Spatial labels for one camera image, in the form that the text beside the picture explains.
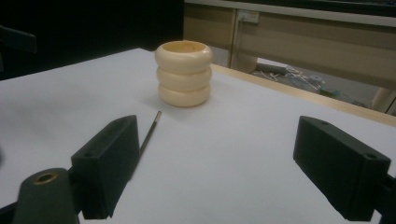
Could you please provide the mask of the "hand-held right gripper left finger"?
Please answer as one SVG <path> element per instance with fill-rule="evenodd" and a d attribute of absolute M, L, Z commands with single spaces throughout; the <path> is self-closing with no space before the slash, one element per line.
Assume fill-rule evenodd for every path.
<path fill-rule="evenodd" d="M 140 160 L 137 117 L 115 119 L 72 157 L 72 174 L 82 184 L 86 219 L 112 217 Z"/>

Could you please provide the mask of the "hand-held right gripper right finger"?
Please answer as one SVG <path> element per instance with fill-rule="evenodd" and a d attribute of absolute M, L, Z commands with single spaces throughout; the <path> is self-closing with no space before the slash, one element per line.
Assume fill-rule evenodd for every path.
<path fill-rule="evenodd" d="M 293 159 L 346 220 L 391 220 L 391 159 L 327 121 L 301 116 Z"/>

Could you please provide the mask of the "thin dark pen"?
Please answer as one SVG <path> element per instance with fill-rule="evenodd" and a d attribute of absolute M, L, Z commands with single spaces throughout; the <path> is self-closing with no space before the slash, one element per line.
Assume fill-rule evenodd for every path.
<path fill-rule="evenodd" d="M 147 135 L 146 135 L 146 137 L 145 137 L 145 139 L 144 139 L 144 141 L 142 143 L 142 146 L 141 146 L 141 148 L 139 150 L 140 156 L 142 156 L 144 151 L 146 150 L 146 147 L 149 144 L 149 140 L 150 140 L 151 136 L 153 135 L 153 133 L 155 131 L 155 128 L 156 128 L 156 126 L 157 126 L 157 124 L 158 124 L 158 122 L 159 122 L 159 120 L 161 118 L 161 115 L 162 115 L 162 111 L 158 111 L 156 116 L 155 116 L 154 121 L 151 123 L 151 125 L 149 127 L 149 130 L 148 130 L 148 133 L 147 133 Z"/>

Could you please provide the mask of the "cream ribbed pen holder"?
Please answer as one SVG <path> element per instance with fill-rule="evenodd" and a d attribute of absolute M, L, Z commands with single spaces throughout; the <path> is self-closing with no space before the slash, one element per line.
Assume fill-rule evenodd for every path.
<path fill-rule="evenodd" d="M 169 105 L 190 107 L 210 96 L 213 53 L 205 44 L 180 40 L 164 43 L 155 51 L 158 92 Z"/>

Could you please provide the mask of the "grey power strip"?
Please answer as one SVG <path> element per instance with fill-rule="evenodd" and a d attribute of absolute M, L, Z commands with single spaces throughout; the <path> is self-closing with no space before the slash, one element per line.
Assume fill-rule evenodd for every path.
<path fill-rule="evenodd" d="M 285 76 L 289 72 L 286 67 L 262 63 L 258 63 L 256 65 L 256 69 L 263 71 L 264 73 L 280 74 L 282 76 Z"/>

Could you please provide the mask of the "dark chair part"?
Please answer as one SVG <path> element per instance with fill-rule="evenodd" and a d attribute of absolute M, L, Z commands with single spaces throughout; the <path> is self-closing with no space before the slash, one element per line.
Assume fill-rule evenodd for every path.
<path fill-rule="evenodd" d="M 7 47 L 36 53 L 36 37 L 32 34 L 0 25 L 0 42 Z"/>

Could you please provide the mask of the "white wall socket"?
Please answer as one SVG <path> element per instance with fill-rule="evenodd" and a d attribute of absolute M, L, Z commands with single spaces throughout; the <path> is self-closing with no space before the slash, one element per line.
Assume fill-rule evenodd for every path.
<path fill-rule="evenodd" d="M 258 11 L 250 11 L 250 10 L 239 10 L 238 11 L 238 20 L 241 22 L 249 22 L 257 24 L 260 19 L 260 13 Z"/>

